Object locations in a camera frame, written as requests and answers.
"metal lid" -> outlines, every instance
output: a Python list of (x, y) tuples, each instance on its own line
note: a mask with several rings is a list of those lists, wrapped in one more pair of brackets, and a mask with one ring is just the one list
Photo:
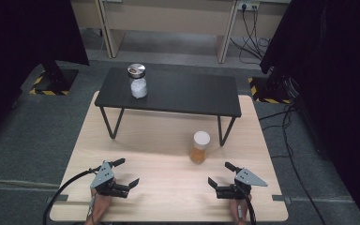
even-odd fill
[(127, 68), (129, 78), (140, 79), (145, 76), (145, 66), (141, 64), (132, 64)]

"table leg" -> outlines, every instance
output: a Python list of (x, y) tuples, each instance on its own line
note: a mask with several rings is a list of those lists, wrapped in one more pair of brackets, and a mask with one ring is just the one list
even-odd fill
[(115, 139), (116, 132), (118, 132), (119, 124), (121, 124), (122, 115), (124, 114), (124, 108), (121, 109), (121, 112), (119, 113), (118, 121), (116, 121), (115, 130), (112, 131), (110, 127), (110, 122), (108, 121), (107, 114), (104, 111), (104, 107), (100, 107), (101, 114), (103, 114), (104, 122), (106, 123), (108, 133), (110, 134), (110, 137), (112, 139)]
[(226, 134), (224, 135), (224, 139), (222, 138), (222, 134), (221, 134), (221, 120), (220, 120), (220, 116), (218, 115), (217, 116), (217, 123), (218, 123), (218, 136), (220, 138), (220, 146), (223, 146), (224, 143), (226, 142), (229, 134), (230, 134), (230, 131), (233, 127), (233, 122), (235, 121), (235, 117), (232, 117), (231, 119), (231, 122), (229, 124), (229, 127), (227, 128), (227, 131), (226, 131)]

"white lid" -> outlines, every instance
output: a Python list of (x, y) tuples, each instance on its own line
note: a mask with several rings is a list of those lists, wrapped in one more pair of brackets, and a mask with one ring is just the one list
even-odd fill
[(210, 136), (205, 131), (198, 131), (194, 134), (194, 146), (198, 149), (205, 149), (210, 142)]

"jar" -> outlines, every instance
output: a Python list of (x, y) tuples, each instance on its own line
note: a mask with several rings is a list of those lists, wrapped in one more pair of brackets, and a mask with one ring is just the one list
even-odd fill
[(145, 79), (145, 66), (132, 64), (127, 68), (131, 95), (135, 98), (143, 98), (147, 95), (147, 80)]
[(205, 131), (198, 131), (194, 134), (194, 144), (189, 158), (197, 164), (203, 163), (206, 159), (206, 148), (210, 142), (210, 136)]

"power outlet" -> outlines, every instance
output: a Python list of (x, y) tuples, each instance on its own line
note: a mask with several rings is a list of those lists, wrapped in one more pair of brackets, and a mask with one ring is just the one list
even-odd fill
[(247, 5), (247, 11), (257, 11), (259, 10), (260, 2), (255, 2), (250, 0), (239, 1), (238, 9), (242, 11), (243, 5)]

